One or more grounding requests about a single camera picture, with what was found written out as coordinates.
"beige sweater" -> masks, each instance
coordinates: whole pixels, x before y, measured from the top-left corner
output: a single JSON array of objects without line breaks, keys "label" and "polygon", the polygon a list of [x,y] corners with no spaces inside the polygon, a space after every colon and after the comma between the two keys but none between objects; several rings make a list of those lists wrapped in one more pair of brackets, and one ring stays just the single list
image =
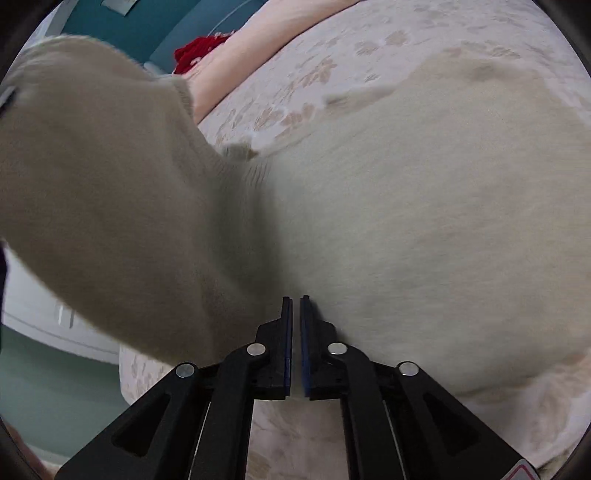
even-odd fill
[{"label": "beige sweater", "polygon": [[442,54],[249,161],[207,144],[183,80],[95,41],[50,40],[6,85],[0,233],[157,358],[219,361],[304,293],[456,393],[591,344],[591,135],[533,73]]}]

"metal pivot bolt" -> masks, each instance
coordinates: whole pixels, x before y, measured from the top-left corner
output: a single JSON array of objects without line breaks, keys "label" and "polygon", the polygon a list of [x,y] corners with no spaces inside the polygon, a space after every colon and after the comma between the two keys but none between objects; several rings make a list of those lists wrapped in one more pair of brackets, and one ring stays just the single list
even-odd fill
[{"label": "metal pivot bolt", "polygon": [[404,362],[398,369],[405,377],[414,377],[419,372],[418,365],[412,362]]},{"label": "metal pivot bolt", "polygon": [[177,377],[187,378],[195,373],[195,367],[191,364],[181,364],[175,370]]},{"label": "metal pivot bolt", "polygon": [[248,355],[252,356],[262,355],[263,353],[265,353],[266,350],[267,349],[265,348],[265,345],[263,345],[262,343],[251,343],[249,346],[246,347]]},{"label": "metal pivot bolt", "polygon": [[332,355],[343,355],[343,353],[346,353],[346,351],[347,346],[344,343],[335,342],[329,345],[329,352]]}]

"red fabric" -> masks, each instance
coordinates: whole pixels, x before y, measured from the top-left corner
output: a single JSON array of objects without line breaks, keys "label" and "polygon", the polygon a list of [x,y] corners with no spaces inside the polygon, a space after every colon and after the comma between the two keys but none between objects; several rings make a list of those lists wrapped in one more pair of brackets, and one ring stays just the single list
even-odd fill
[{"label": "red fabric", "polygon": [[232,34],[216,33],[207,37],[197,37],[191,43],[175,50],[174,59],[177,61],[177,66],[174,72],[177,74],[187,73],[205,55],[230,38],[230,35]]}]

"bed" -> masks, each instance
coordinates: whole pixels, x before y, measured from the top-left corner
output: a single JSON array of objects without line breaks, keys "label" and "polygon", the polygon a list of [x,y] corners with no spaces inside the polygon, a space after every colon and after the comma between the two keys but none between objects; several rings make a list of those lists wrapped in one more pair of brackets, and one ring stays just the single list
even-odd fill
[{"label": "bed", "polygon": [[[530,0],[360,2],[286,45],[199,128],[212,144],[246,142],[256,150],[314,119],[327,96],[395,85],[439,51],[536,70],[591,128],[589,74],[557,26]],[[127,347],[121,349],[119,365],[121,391],[129,403],[171,369]],[[591,421],[591,351],[537,378],[462,400],[541,468],[543,478],[551,478]],[[297,421],[277,425],[263,415],[265,409],[262,402],[255,406],[247,478],[291,478],[288,473],[346,478],[341,436],[319,438]],[[340,421],[328,411],[317,406],[311,421]]]}]

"teal wall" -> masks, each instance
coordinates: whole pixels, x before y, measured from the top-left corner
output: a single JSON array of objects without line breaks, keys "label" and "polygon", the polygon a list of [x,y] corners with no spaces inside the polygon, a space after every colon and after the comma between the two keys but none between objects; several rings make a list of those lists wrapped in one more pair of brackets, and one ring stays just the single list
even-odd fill
[{"label": "teal wall", "polygon": [[123,17],[101,0],[79,0],[63,32],[106,41],[143,63],[198,1],[139,0]]}]

